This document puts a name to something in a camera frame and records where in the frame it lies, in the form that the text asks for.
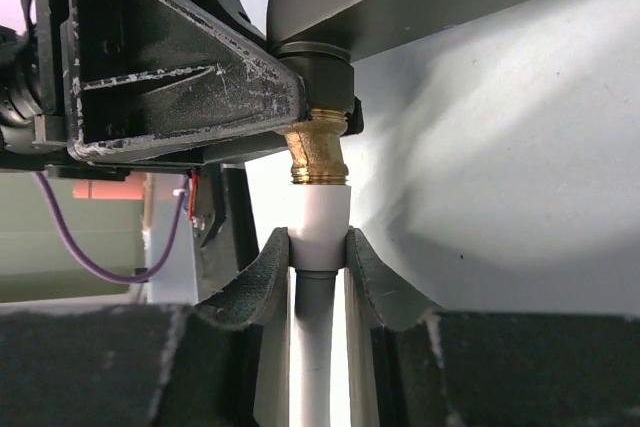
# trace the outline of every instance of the gray rod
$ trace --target gray rod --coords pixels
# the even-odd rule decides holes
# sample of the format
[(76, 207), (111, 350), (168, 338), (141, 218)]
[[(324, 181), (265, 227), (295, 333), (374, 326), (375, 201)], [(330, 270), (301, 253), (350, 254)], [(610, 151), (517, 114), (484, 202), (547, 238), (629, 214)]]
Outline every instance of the gray rod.
[(294, 341), (300, 352), (300, 427), (329, 427), (331, 330), (336, 272), (296, 271)]

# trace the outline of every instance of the gold threaded connector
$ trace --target gold threaded connector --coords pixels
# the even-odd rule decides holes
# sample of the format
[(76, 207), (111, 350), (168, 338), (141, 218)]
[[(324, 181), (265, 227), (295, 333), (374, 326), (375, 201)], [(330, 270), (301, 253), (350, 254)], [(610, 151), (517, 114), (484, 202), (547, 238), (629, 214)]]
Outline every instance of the gold threaded connector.
[(311, 120), (293, 124), (281, 133), (287, 140), (294, 184), (345, 185), (349, 169), (342, 160), (340, 136), (347, 130), (344, 113), (311, 109)]

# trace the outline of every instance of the brass nozzle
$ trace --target brass nozzle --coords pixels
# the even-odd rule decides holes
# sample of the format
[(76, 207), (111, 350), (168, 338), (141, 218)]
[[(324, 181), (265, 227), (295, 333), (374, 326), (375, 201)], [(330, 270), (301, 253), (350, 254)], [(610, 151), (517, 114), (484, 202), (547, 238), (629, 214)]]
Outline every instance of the brass nozzle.
[(340, 148), (340, 136), (347, 130), (344, 114), (312, 108), (311, 119), (282, 131), (293, 158), (293, 183), (345, 185), (349, 169)]

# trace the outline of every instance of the brass fitting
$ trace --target brass fitting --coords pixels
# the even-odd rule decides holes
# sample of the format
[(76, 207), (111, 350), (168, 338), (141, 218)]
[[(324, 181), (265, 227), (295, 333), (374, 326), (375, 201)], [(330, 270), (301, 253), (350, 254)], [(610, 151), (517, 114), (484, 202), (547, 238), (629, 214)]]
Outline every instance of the brass fitting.
[(287, 140), (294, 184), (345, 185), (349, 169), (342, 160), (340, 136), (347, 130), (344, 114), (311, 109), (311, 120), (293, 124), (281, 133)]

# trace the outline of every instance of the red wire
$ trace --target red wire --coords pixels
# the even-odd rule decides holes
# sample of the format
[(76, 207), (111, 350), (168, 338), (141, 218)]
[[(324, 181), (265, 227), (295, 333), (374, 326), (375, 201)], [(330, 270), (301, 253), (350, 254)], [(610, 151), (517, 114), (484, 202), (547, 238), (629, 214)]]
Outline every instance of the red wire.
[(196, 205), (196, 189), (198, 187), (198, 174), (195, 171), (191, 172), (191, 191), (189, 192), (189, 207), (187, 215), (189, 220), (193, 220), (193, 211)]

